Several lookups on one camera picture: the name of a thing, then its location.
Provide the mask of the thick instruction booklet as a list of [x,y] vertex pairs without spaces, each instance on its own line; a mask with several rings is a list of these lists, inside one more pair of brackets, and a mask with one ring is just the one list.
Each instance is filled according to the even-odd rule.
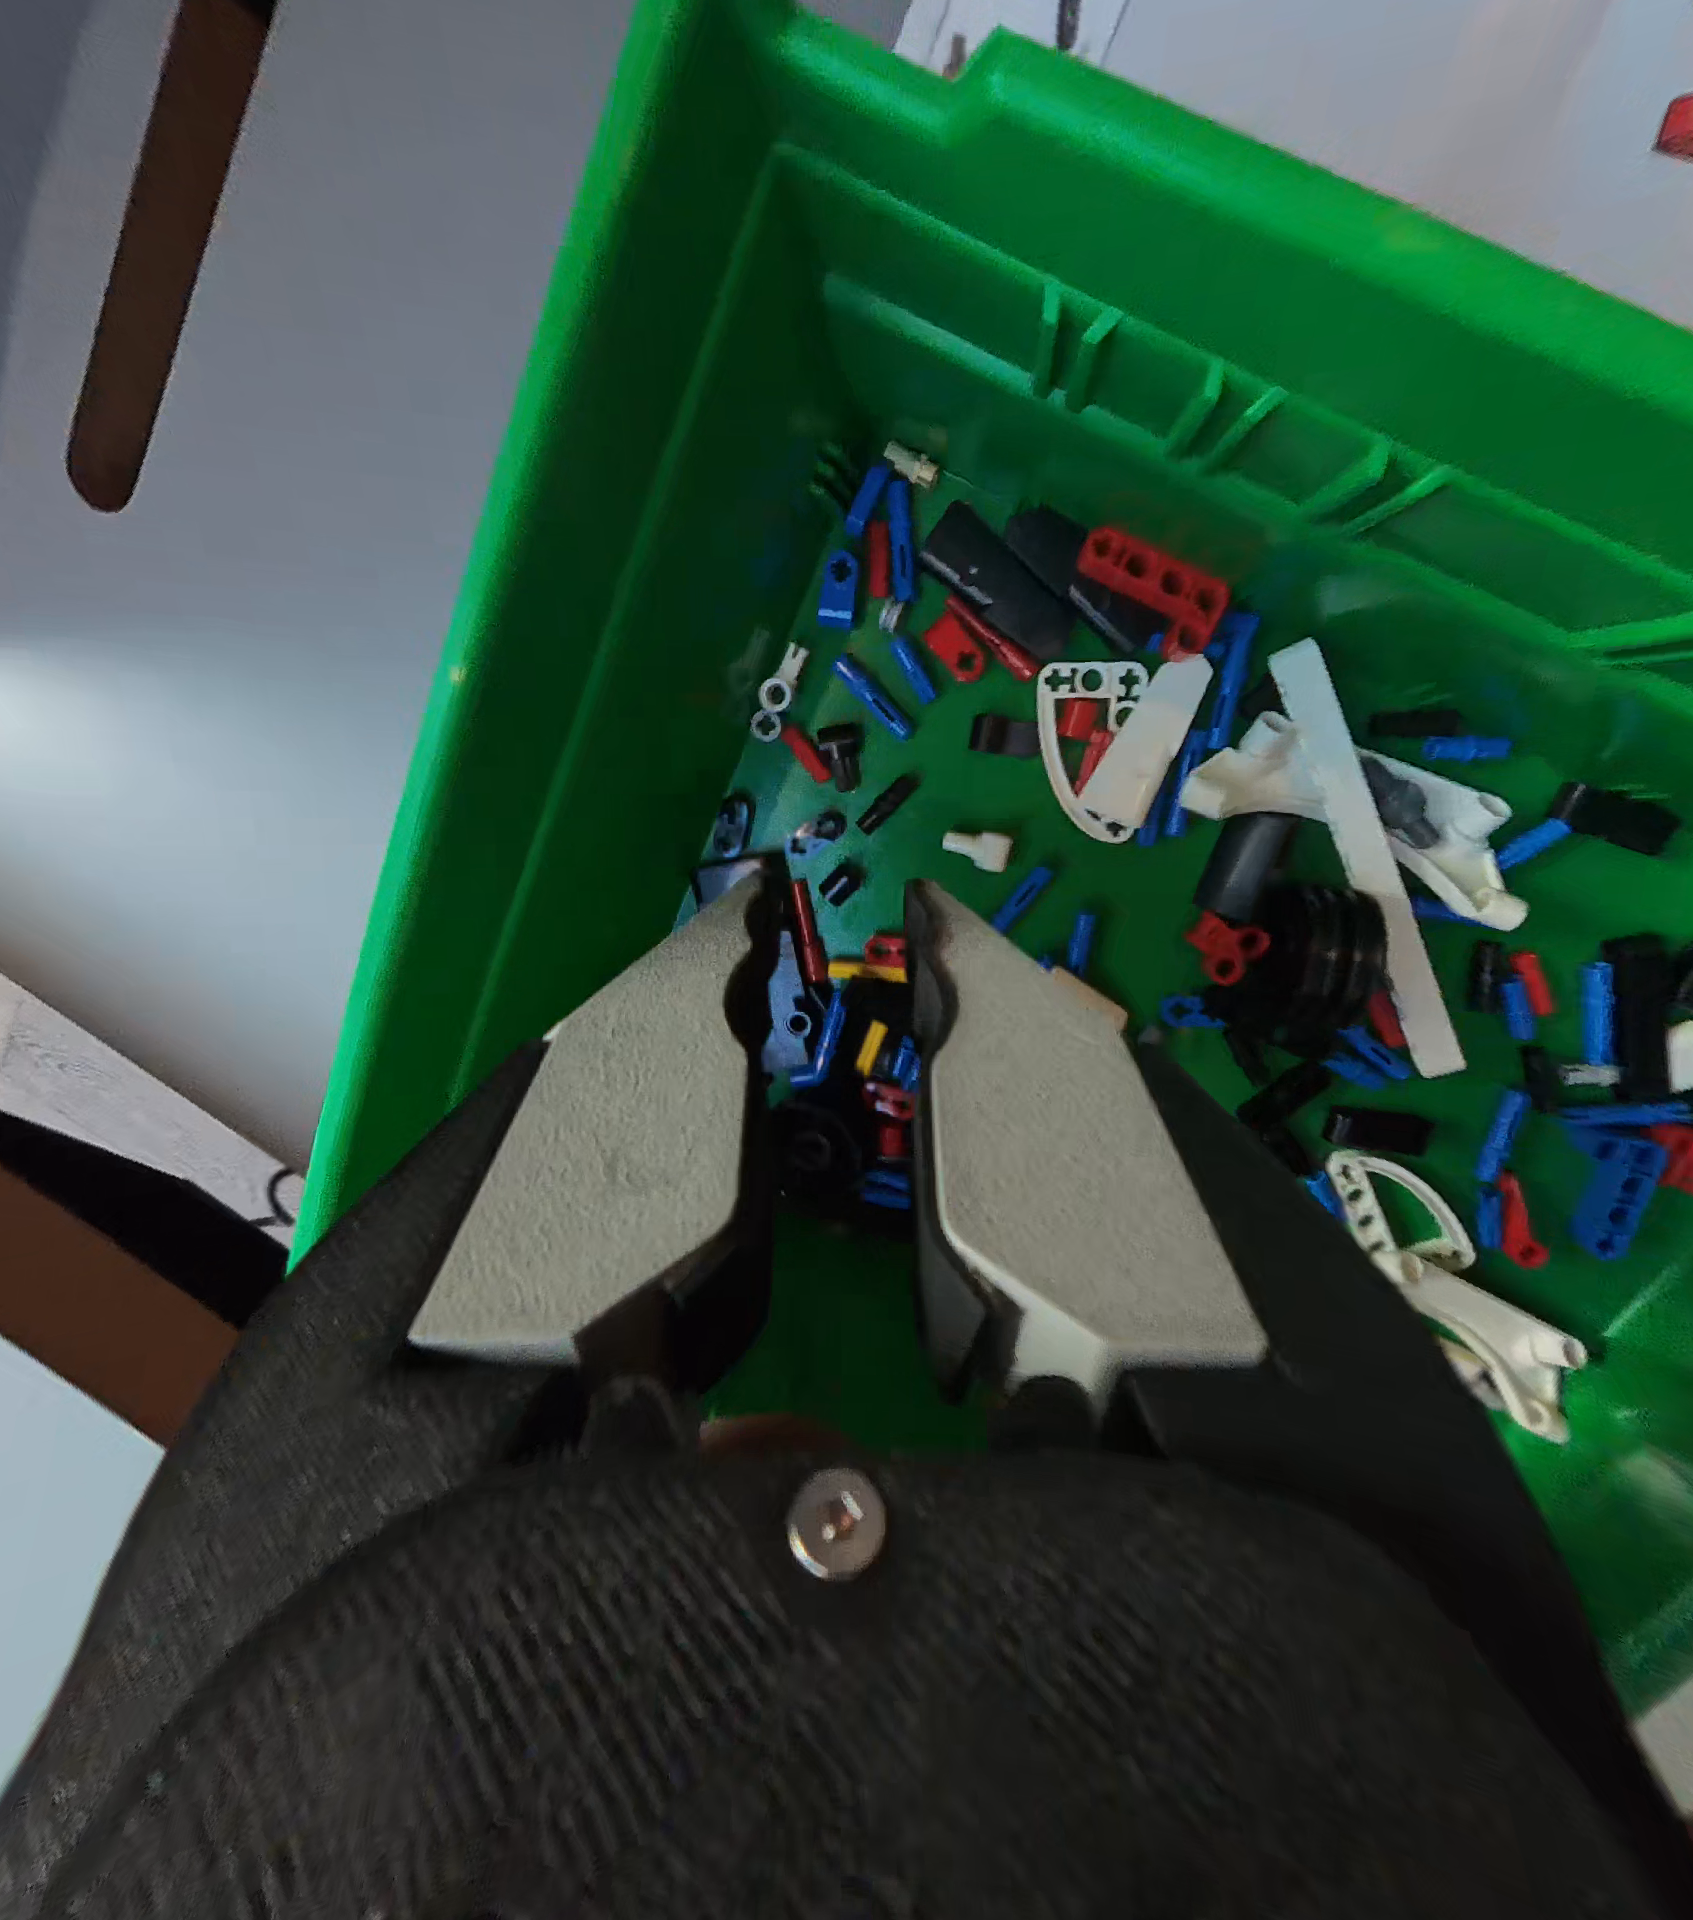
[[1011,30],[1693,328],[1693,1],[909,1]]

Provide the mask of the black ribbed rubber piece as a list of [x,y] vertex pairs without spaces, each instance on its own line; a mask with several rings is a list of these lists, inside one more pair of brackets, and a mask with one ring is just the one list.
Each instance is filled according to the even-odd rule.
[[1328,1042],[1387,982],[1387,915],[1373,894],[1276,879],[1256,904],[1266,950],[1235,986],[1235,1019],[1266,1037]]

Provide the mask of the red angled holed beam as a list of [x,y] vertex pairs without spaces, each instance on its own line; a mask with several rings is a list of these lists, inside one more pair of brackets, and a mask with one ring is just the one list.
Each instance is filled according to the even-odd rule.
[[1110,640],[1177,660],[1210,647],[1232,590],[1221,575],[1103,523],[1081,539],[1071,597]]

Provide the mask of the pile of small toy bricks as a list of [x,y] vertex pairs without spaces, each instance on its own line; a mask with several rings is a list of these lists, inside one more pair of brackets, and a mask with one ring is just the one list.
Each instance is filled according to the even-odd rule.
[[[898,451],[839,498],[816,628],[767,677],[754,746],[708,860],[780,853],[801,908],[772,983],[767,1070],[785,1204],[867,1244],[911,1244],[923,1048],[909,982],[830,982],[831,960],[909,967],[915,875],[1126,1027],[1240,1093],[1252,1140],[1344,1218],[1420,1299],[1491,1406],[1564,1444],[1568,1378],[1624,1312],[1595,1266],[1693,1226],[1693,821],[1661,787],[1593,779],[1593,735],[1543,732],[1499,680],[1381,668],[1322,647],[1361,771],[1429,937],[1466,1070],[1421,1078],[1383,986],[1328,1042],[1235,1019],[1276,879],[1353,882],[1278,705],[1256,606],[1229,601],[1199,658],[1123,656],[1073,613],[1058,660],[1143,660],[1176,747],[1138,834],[1086,838],[1055,801],[1040,662],[923,562],[930,529]],[[854,1072],[871,1019],[875,1078]]]

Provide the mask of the white curved frame piece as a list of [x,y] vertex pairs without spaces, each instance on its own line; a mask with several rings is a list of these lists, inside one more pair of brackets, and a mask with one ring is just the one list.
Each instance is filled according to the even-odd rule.
[[[1036,680],[1037,738],[1055,801],[1086,838],[1110,846],[1144,824],[1176,747],[1166,743],[1166,706],[1149,698],[1143,660],[1052,660]],[[1111,738],[1086,784],[1073,779],[1060,717],[1064,702],[1086,702],[1090,720]]]

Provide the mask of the green plastic storage bin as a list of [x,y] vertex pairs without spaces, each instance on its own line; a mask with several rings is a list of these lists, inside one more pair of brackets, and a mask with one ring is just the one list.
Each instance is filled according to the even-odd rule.
[[[887,439],[1221,575],[1272,653],[1499,680],[1693,821],[1693,332],[1027,40],[957,81],[643,1],[409,768],[296,1253],[665,937]],[[1693,1226],[1564,1444],[1632,1706],[1693,1672]]]

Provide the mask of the long white panel piece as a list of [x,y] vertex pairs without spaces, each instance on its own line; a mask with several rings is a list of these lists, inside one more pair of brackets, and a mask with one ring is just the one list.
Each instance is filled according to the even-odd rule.
[[1361,754],[1326,656],[1307,635],[1276,650],[1267,658],[1267,668],[1296,732],[1298,758],[1322,804],[1343,871],[1383,915],[1387,990],[1402,1024],[1412,1064],[1421,1078],[1453,1078],[1466,1070],[1466,1052],[1420,933],[1399,860],[1365,779]]

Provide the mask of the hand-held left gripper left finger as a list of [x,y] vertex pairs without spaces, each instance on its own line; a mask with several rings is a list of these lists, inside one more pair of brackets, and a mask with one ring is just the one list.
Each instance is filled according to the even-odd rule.
[[590,1385],[716,1385],[772,1293],[763,1044],[785,886],[768,868],[538,1048],[409,1323],[421,1349]]

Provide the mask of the black curved panel piece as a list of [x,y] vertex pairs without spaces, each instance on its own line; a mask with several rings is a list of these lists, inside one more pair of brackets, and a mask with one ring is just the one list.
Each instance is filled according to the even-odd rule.
[[1025,507],[1005,521],[1005,546],[1062,597],[1071,612],[1123,656],[1165,650],[1162,617],[1081,571],[1090,529],[1052,503]]
[[956,496],[934,523],[923,562],[1027,658],[1052,662],[1073,635],[1073,606],[1045,586],[978,507]]

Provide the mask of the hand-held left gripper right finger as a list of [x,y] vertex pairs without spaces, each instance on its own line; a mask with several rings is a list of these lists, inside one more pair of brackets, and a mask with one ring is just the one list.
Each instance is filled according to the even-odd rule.
[[949,889],[903,897],[915,1037],[915,1299],[934,1382],[1244,1371],[1267,1336],[1126,1038]]

